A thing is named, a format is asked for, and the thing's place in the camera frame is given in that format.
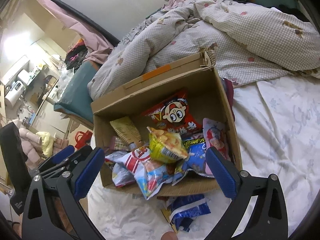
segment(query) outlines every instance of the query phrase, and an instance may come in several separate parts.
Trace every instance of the cabinet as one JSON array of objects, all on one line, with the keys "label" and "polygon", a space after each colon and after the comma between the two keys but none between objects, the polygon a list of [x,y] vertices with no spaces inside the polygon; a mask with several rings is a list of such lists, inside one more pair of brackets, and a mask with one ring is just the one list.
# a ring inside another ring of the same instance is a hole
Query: cabinet
[{"label": "cabinet", "polygon": [[44,101],[35,117],[32,127],[41,132],[49,132],[52,136],[56,133],[60,138],[67,132],[70,119],[61,119],[60,113],[53,110],[53,105]]}]

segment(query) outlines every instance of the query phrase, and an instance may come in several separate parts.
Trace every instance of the yellow cloth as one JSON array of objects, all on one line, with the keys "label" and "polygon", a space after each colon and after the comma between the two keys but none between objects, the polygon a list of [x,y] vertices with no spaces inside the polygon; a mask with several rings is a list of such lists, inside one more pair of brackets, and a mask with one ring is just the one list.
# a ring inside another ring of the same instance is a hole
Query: yellow cloth
[{"label": "yellow cloth", "polygon": [[36,135],[42,138],[43,154],[50,157],[52,155],[54,138],[48,132],[37,132]]}]

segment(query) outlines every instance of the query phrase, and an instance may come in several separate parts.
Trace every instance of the white bed sheet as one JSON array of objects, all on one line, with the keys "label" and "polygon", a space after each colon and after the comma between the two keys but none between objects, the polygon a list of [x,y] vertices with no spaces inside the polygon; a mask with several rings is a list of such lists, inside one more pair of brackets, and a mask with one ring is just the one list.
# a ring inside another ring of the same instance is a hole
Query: white bed sheet
[{"label": "white bed sheet", "polygon": [[[289,235],[309,210],[320,188],[320,80],[285,76],[235,89],[234,113],[243,168],[252,176],[279,176]],[[211,214],[198,217],[179,239],[204,239],[230,200],[220,190],[205,194]],[[243,231],[249,205],[236,234]],[[134,198],[102,187],[100,176],[88,194],[89,217],[107,239],[160,239],[171,231],[156,199]]]}]

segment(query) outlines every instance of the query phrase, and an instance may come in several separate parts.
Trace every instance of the red snack bag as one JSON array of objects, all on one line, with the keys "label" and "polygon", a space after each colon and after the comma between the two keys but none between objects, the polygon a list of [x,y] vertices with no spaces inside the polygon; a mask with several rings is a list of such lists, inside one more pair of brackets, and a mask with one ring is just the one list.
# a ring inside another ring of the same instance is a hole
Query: red snack bag
[{"label": "red snack bag", "polygon": [[176,132],[182,136],[202,129],[202,125],[189,113],[186,89],[180,90],[142,115],[151,116],[159,129]]}]

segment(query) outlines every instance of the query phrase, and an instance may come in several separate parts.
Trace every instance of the yellow snack bag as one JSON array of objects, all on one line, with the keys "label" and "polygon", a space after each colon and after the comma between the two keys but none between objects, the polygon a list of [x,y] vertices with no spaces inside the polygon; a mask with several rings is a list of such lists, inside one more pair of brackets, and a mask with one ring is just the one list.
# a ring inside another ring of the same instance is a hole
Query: yellow snack bag
[{"label": "yellow snack bag", "polygon": [[188,157],[188,152],[182,145],[181,136],[164,130],[147,127],[149,134],[150,157],[163,163],[174,163]]}]

